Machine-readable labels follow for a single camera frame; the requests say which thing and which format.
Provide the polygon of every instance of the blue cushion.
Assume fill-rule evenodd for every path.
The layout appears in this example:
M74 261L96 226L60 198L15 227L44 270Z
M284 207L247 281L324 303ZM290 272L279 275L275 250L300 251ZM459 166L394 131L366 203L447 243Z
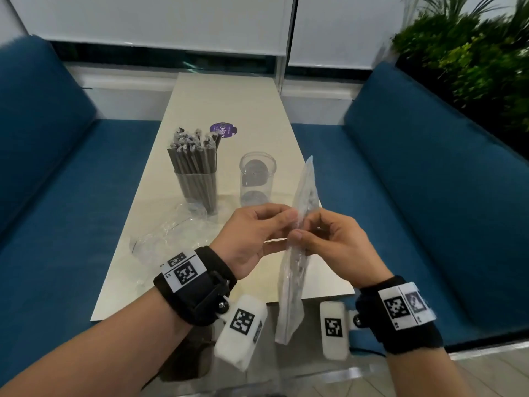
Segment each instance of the blue cushion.
M0 245L0 385L90 327L159 122L100 120Z
M322 206L355 218L389 269L420 287L439 317L448 345L478 339L479 332L343 127L292 124L292 128L303 157L314 156ZM346 303L354 306L351 300ZM352 347L381 350L370 331L351 332L350 338Z
M96 109L50 44L0 48L0 234L90 126Z
M346 128L484 334L529 328L527 161L387 63Z

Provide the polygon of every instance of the hand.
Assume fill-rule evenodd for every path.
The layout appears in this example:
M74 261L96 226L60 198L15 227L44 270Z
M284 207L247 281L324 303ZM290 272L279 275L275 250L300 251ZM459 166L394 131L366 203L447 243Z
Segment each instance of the hand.
M326 209L309 213L301 229L288 235L292 244L317 253L353 287L363 288L393 277L356 220Z
M284 251L286 238L298 218L287 205L265 205L237 209L209 246L229 266L237 280L250 274L266 255Z

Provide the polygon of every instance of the cylindrical container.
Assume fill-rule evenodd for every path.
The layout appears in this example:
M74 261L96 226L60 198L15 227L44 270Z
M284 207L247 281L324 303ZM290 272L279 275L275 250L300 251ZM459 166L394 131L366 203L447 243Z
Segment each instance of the cylindrical container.
M272 194L276 161L268 153L250 152L241 158L241 206L268 203Z
M183 197L188 203L198 203L208 214L217 213L217 177L211 174L176 173Z

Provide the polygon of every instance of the white table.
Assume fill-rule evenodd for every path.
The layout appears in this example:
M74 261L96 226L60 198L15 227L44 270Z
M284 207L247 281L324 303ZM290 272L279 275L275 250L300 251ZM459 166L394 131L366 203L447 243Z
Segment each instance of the white table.
M217 160L217 188L222 206L239 206L239 160L244 153L274 156L277 172L272 201L291 204L304 160L271 78L181 73L152 146L136 196L123 227L91 320L103 320L135 300L148 287L148 270L130 253L131 237L149 232L164 221L182 192L167 146L178 127L192 131L228 122L238 133L222 139ZM219 220L228 217L220 215ZM231 297L251 294L265 302L278 300L277 281L282 253L264 257L239 281ZM352 286L337 277L320 257L312 257L303 298L352 294Z

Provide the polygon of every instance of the left hand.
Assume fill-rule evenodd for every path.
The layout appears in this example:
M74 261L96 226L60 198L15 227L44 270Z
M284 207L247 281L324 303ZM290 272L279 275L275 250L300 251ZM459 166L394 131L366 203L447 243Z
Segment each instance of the left hand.
M250 274L263 256L286 249L287 240L269 240L286 238L297 218L297 210L287 205L240 207L209 247L240 280Z

